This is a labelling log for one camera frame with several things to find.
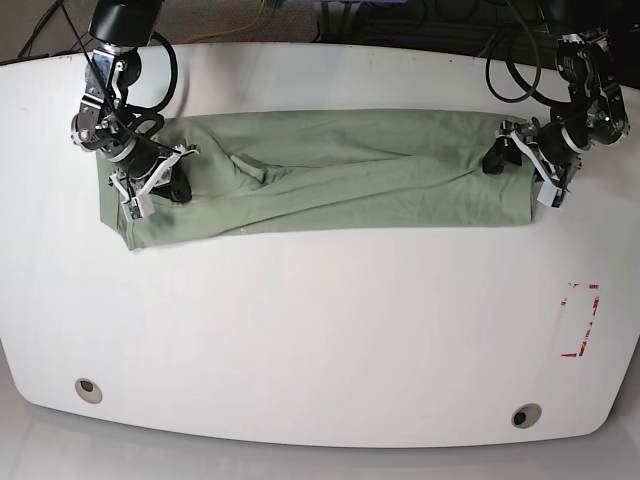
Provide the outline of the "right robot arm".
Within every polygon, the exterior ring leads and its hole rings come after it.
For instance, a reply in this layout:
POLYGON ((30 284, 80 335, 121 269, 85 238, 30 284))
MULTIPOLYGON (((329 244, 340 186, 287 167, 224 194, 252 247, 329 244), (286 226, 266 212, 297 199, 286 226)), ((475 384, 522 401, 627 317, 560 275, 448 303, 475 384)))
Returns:
POLYGON ((161 1, 99 1, 89 34, 99 42, 87 53, 85 90, 71 123, 73 143, 97 156, 103 182, 120 189, 124 200, 136 204, 142 193, 178 204, 192 199, 180 159, 193 152, 182 145, 160 143, 161 111, 173 98, 178 81, 175 51, 156 31, 161 1), (169 58, 167 92, 154 106, 128 101, 130 87, 140 78, 138 49, 157 41, 169 58))

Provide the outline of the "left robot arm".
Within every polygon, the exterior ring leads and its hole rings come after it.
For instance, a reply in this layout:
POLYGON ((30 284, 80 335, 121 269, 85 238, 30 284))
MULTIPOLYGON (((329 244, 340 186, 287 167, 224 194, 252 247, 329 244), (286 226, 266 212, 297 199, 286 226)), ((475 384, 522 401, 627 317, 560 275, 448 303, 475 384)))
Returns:
POLYGON ((569 101, 553 100, 538 90, 541 71, 527 82, 512 58, 512 43, 519 33, 535 38, 533 21, 522 15, 515 2, 508 2, 515 23, 498 33, 486 49, 491 61, 498 45, 505 47, 507 69, 522 89, 519 97, 497 94, 504 103, 527 99, 546 106, 550 120, 526 123, 505 121, 496 141, 482 161, 484 173, 499 175, 507 164, 519 165, 528 158, 539 179, 551 186, 554 195, 563 196, 581 167, 581 157, 594 144, 612 145, 629 133, 621 86, 614 76, 614 62, 607 26, 607 7, 603 1, 541 1, 540 23, 557 40, 555 68, 566 82, 569 101))

